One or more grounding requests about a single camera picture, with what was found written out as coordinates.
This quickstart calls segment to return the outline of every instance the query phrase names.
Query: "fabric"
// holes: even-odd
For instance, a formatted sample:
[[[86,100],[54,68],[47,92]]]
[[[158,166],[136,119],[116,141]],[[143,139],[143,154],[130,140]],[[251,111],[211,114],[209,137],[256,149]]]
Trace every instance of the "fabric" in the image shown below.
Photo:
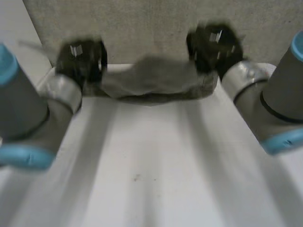
[[[149,56],[125,71],[107,72],[99,85],[86,84],[84,95],[163,103],[209,96],[216,84],[216,73],[198,74],[193,61]]]

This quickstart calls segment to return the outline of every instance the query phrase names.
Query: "blue ring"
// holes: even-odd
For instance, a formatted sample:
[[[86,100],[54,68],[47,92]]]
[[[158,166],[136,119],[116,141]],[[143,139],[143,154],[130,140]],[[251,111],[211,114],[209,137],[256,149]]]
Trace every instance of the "blue ring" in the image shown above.
[[[293,55],[299,61],[303,61],[303,31],[298,32],[294,36],[290,47],[291,47],[290,49],[291,49]]]
[[[0,43],[0,85],[6,85],[17,74],[19,64],[16,57]]]
[[[0,163],[3,165],[48,169],[55,157],[54,153],[46,149],[28,145],[4,144],[0,147]]]
[[[275,135],[260,144],[271,155],[276,155],[286,149],[295,148],[303,144],[303,128]]]

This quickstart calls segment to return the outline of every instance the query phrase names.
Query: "gray cylinder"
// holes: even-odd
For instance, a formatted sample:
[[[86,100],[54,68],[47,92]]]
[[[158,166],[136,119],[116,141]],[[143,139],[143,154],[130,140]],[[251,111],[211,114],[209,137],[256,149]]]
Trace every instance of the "gray cylinder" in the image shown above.
[[[262,95],[264,107],[274,116],[303,123],[303,32],[294,37]]]
[[[19,67],[17,59],[0,44],[0,137],[24,137],[47,119],[42,99]]]

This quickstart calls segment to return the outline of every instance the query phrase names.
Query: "white table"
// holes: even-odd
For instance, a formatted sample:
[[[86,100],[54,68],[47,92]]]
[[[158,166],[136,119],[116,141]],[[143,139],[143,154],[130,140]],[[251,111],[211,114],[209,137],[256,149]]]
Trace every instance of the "white table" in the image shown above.
[[[152,107],[84,98],[47,173],[0,171],[0,227],[301,227],[300,150],[268,156],[220,84]]]

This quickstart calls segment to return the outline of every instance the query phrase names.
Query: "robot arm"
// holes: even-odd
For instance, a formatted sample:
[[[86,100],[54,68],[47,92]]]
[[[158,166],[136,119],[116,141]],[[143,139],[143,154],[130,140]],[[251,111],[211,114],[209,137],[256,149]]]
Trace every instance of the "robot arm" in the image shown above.
[[[71,78],[56,74],[38,94],[2,44],[0,75],[1,164],[47,169],[81,104],[81,89]]]
[[[277,154],[303,144],[303,32],[299,32],[273,75],[244,60],[228,25],[198,26],[187,37],[197,70],[216,70],[221,85],[264,150]]]

